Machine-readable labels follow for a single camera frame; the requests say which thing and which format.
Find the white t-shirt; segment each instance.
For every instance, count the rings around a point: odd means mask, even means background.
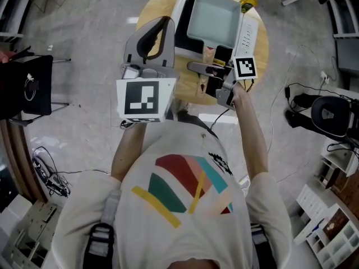
[[[99,173],[79,179],[52,244],[59,267],[76,267],[106,198],[121,186],[114,221],[120,268],[165,269],[189,258],[211,259],[220,268],[251,268],[250,222],[264,227],[283,268],[291,250],[291,224],[273,178],[257,175],[245,199],[218,139],[193,124],[168,124],[122,184]]]

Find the light blue tray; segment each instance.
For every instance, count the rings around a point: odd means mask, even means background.
[[[206,47],[234,48],[241,5],[234,0],[196,0],[187,36],[202,40]]]

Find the yellow bottle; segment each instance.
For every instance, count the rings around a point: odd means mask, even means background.
[[[242,13],[246,13],[253,7],[257,6],[258,0],[240,0],[240,4],[242,5]]]

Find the chair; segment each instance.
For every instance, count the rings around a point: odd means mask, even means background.
[[[0,64],[0,119],[26,127],[35,120],[61,110],[69,103],[51,102],[52,64],[71,59],[54,60],[51,55],[36,55],[30,47],[14,55],[10,62]],[[24,63],[15,62],[23,57],[38,57]],[[52,110],[51,105],[62,107]],[[20,111],[38,117],[28,120],[14,118]]]

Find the backpack strap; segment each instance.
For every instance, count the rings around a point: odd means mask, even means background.
[[[114,217],[117,211],[121,191],[111,191],[106,200],[101,222],[91,228],[85,249],[83,269],[119,268],[116,235],[113,230]]]
[[[253,240],[252,269],[277,269],[277,264],[263,227],[259,224],[251,224],[251,231]]]

